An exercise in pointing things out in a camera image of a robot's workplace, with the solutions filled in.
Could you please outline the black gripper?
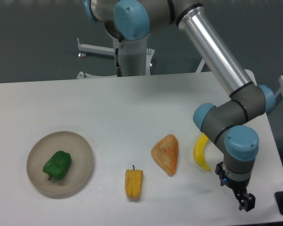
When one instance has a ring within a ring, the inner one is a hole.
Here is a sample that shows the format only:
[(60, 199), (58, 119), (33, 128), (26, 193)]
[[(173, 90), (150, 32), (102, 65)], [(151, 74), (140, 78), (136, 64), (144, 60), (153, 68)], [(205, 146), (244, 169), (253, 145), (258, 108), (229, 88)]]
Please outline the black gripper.
[(243, 174), (234, 173), (221, 162), (216, 165), (215, 173), (220, 179), (221, 186), (226, 185), (232, 189), (236, 200), (239, 202), (239, 210), (250, 211), (255, 207), (255, 196), (247, 192), (250, 171)]

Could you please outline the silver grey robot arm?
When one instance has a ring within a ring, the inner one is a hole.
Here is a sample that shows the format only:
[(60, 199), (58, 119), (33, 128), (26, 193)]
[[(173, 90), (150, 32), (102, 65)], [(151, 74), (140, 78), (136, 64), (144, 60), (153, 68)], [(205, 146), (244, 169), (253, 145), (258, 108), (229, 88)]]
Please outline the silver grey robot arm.
[(171, 24), (184, 31), (230, 100), (221, 106), (202, 104), (193, 115), (198, 129), (223, 153), (216, 166), (220, 184), (232, 189), (241, 210), (255, 207), (247, 192), (259, 150), (250, 120), (270, 111), (275, 95), (264, 85), (254, 84), (226, 48), (205, 16), (199, 0), (85, 0), (88, 19), (102, 21), (116, 39), (113, 56), (118, 77), (146, 74), (146, 48), (139, 47), (149, 34)]

